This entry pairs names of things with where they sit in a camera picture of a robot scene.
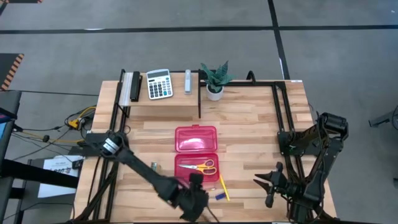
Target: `yellow pencil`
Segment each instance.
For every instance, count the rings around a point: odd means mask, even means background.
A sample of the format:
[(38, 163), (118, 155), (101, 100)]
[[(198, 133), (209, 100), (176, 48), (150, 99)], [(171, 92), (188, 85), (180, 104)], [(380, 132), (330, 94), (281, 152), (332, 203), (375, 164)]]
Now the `yellow pencil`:
[(223, 188), (224, 188), (224, 192), (225, 192), (225, 195), (226, 195), (226, 199), (227, 199), (227, 201), (229, 201), (229, 194), (228, 194), (228, 191), (227, 191), (227, 189), (226, 189), (226, 187), (225, 187), (225, 184), (224, 184), (224, 179), (223, 179), (223, 176), (220, 174), (220, 181), (221, 181), (221, 184), (222, 184), (222, 186), (223, 186)]

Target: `scissors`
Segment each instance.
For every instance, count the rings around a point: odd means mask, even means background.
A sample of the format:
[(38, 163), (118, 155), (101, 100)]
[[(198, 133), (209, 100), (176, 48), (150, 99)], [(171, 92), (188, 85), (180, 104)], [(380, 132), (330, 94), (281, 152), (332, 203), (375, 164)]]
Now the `scissors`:
[(203, 175), (213, 175), (217, 172), (217, 168), (214, 167), (214, 160), (208, 159), (204, 163), (199, 165), (178, 165), (179, 167), (187, 168), (187, 169), (195, 169), (200, 171)]

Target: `potted plant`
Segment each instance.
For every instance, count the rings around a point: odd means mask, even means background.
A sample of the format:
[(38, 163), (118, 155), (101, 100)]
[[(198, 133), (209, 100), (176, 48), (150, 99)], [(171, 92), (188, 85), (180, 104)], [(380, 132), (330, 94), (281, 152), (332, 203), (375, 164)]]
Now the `potted plant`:
[(201, 63), (201, 67), (207, 74), (205, 80), (207, 97), (212, 101), (220, 100), (223, 96), (224, 86), (233, 79), (232, 75), (227, 74), (228, 61), (223, 66), (219, 66), (215, 73), (210, 71), (204, 63)]

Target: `succulent plant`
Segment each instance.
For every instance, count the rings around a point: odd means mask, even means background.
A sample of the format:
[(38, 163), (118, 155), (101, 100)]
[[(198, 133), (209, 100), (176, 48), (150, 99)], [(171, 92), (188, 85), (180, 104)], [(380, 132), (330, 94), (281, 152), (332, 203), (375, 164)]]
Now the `succulent plant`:
[(220, 65), (215, 73), (210, 71), (204, 63), (201, 63), (201, 67), (207, 74), (205, 82), (212, 93), (219, 93), (222, 87), (234, 78), (233, 75), (227, 74), (228, 61), (223, 66)]

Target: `orange and black hazard tape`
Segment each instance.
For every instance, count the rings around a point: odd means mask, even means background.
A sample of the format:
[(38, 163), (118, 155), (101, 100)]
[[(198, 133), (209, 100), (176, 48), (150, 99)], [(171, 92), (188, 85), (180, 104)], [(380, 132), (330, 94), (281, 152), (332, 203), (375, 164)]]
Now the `orange and black hazard tape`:
[(8, 74), (6, 76), (6, 79), (2, 83), (0, 90), (8, 90), (8, 87), (11, 84), (12, 79), (14, 78), (15, 73), (17, 72), (17, 69), (19, 65), (22, 62), (22, 59), (24, 58), (24, 54), (19, 54), (16, 58), (14, 63), (11, 65), (10, 70), (8, 71)]

